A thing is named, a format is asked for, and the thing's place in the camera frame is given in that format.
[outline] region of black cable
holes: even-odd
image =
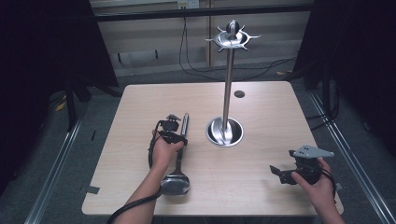
[[[337,186],[335,184],[335,180],[334,177],[332,176],[332,174],[330,174],[329,171],[327,171],[326,169],[321,168],[321,173],[326,176],[327,178],[330,179],[330,181],[332,182],[332,196],[335,198],[335,192],[337,191]]]
[[[113,215],[111,215],[111,217],[108,219],[107,224],[111,224],[114,222],[114,220],[116,220],[116,218],[121,215],[122,213],[126,212],[127,210],[134,208],[140,204],[143,203],[148,203],[150,201],[156,200],[158,199],[160,196],[162,195],[162,191],[161,191],[161,186],[160,189],[157,191],[157,193],[148,196],[146,198],[143,199],[139,199],[137,201],[131,202],[131,203],[127,203],[125,204],[123,207],[119,208],[115,213],[113,213]]]
[[[187,73],[187,74],[189,74],[189,75],[192,75],[192,76],[206,77],[206,78],[209,78],[209,79],[212,79],[212,80],[216,80],[216,81],[224,81],[223,79],[218,79],[218,78],[215,78],[215,77],[205,76],[205,75],[202,75],[202,74],[190,73],[189,71],[187,71],[187,70],[182,66],[182,64],[181,64],[181,50],[182,50],[182,47],[183,47],[184,38],[186,38],[186,58],[187,58],[187,63],[188,63],[188,65],[189,65],[189,67],[190,67],[191,70],[193,70],[193,71],[195,71],[195,72],[199,72],[199,73],[208,73],[208,72],[213,72],[213,71],[222,71],[222,70],[225,70],[225,69],[226,69],[226,68],[214,68],[214,69],[208,69],[208,70],[198,70],[198,69],[192,67],[192,65],[191,65],[191,63],[190,63],[190,58],[189,58],[189,42],[188,42],[188,35],[187,35],[187,22],[186,22],[186,18],[184,18],[183,34],[182,34],[182,37],[181,37],[181,43],[180,43],[179,54],[178,54],[178,63],[179,63],[179,65],[180,65],[181,69],[182,69],[185,73]],[[282,63],[286,63],[286,62],[288,62],[288,61],[295,60],[295,59],[296,59],[296,57],[292,57],[292,58],[289,58],[289,59],[277,60],[277,61],[275,61],[275,62],[272,62],[269,66],[266,66],[266,67],[259,67],[259,68],[235,67],[234,69],[244,69],[244,70],[262,70],[262,69],[265,69],[265,71],[259,73],[258,75],[254,75],[253,77],[242,78],[242,79],[235,80],[235,81],[246,81],[246,80],[253,79],[253,78],[255,78],[255,77],[259,77],[259,76],[261,76],[261,75],[267,73],[268,70],[269,70],[270,68],[276,67],[276,66],[278,66],[278,65],[281,65]]]
[[[148,148],[148,167],[150,169],[151,169],[151,166],[152,166],[152,153],[154,151],[154,145],[157,142],[157,140],[160,138],[160,137],[157,137],[157,139],[155,139],[155,135],[158,132],[158,127],[160,126],[160,124],[161,124],[161,121],[158,121],[157,125],[155,125],[154,133],[152,134],[152,138],[151,138],[151,141],[149,143],[149,148]]]
[[[318,126],[315,126],[313,128],[310,128],[311,131],[314,131],[315,129],[318,129],[324,125],[327,125],[328,123],[332,122],[337,118],[338,113],[340,111],[340,93],[338,87],[335,89],[334,97],[333,97],[333,108],[331,110],[331,114],[329,115],[330,120],[325,120],[323,123],[320,123]],[[325,118],[325,114],[313,116],[313,117],[307,117],[306,119],[317,119],[317,118]]]

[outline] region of wall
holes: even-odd
[[[98,1],[91,0],[95,13],[140,12],[177,9],[177,1],[151,0],[150,4],[140,4],[133,0]],[[200,7],[254,7],[287,4],[312,3],[313,0],[283,1],[237,1],[201,0]],[[245,32],[260,35],[247,44],[249,51],[238,50],[235,63],[272,62],[297,56],[304,36],[309,12],[268,13],[214,17],[187,18],[189,54],[204,55],[196,61],[197,66],[226,64],[226,50],[218,53],[219,48],[205,39],[219,33],[217,27],[225,29],[228,21],[237,20],[246,25]],[[145,21],[107,21],[99,22],[107,50],[110,54],[152,50],[173,50],[180,48],[184,20],[182,18],[145,20]]]

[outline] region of metal pole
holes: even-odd
[[[225,78],[225,91],[224,91],[224,108],[223,108],[223,123],[221,130],[225,132],[227,130],[228,123],[228,111],[230,109],[230,96],[231,96],[231,84],[233,83],[233,56],[234,49],[228,49],[227,54],[227,77]]]

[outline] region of table surface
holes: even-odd
[[[235,91],[246,96],[236,98]],[[99,192],[87,193],[82,211],[109,215],[122,207],[149,171],[149,141],[157,121],[170,113],[181,119],[189,113],[189,143],[181,169],[191,189],[185,196],[160,197],[154,215],[315,215],[300,186],[280,184],[269,168],[295,169],[289,150],[316,146],[289,82],[233,83],[229,117],[244,129],[234,147],[215,146],[205,136],[206,125],[222,116],[223,101],[224,83],[128,86],[92,178],[91,186]],[[167,174],[174,171],[175,162]],[[342,213],[338,195],[336,201]]]

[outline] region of dark background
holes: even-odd
[[[68,84],[89,100],[82,77],[118,85],[95,21],[50,19],[91,15],[88,0],[1,1],[0,192],[30,153],[52,93]]]
[[[396,156],[395,1],[315,4],[321,7],[310,15],[294,67],[297,77],[314,89],[329,74]]]

